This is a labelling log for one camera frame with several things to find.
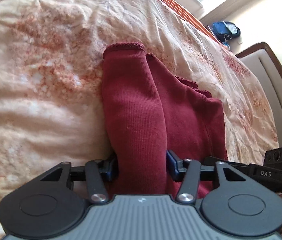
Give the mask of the blue backpack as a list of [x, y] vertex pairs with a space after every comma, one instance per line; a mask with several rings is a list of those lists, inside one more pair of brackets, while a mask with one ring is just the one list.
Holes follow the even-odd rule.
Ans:
[[212, 24], [213, 31], [229, 41], [241, 36], [241, 30], [232, 22], [220, 21]]

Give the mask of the dark red knit sweater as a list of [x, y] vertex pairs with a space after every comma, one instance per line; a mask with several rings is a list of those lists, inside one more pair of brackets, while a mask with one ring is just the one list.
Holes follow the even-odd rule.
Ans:
[[119, 176], [111, 194], [170, 194], [180, 185], [166, 152], [181, 159], [227, 158], [223, 106], [196, 83], [174, 76], [140, 43], [116, 43], [103, 53], [105, 126]]

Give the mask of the wooden padded headboard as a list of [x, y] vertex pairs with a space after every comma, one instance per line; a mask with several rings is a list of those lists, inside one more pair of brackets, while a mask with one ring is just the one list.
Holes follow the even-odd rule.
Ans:
[[282, 147], [282, 64], [265, 42], [236, 55], [258, 78], [273, 112], [279, 145]]

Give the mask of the floral beige duvet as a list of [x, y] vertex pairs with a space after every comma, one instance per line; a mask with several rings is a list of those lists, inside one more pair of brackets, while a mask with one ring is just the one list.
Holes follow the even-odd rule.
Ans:
[[63, 160], [109, 155], [101, 62], [117, 42], [222, 101], [231, 161], [279, 146], [259, 80], [174, 0], [0, 0], [0, 200]]

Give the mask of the orange striped bed sheet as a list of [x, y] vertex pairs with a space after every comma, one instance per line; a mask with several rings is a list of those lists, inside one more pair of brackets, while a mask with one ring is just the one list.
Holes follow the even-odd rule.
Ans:
[[198, 16], [198, 11], [201, 5], [197, 0], [161, 0], [172, 11], [174, 11], [181, 19], [190, 23], [197, 30], [201, 31], [212, 40], [220, 44], [218, 39], [198, 20], [195, 16]]

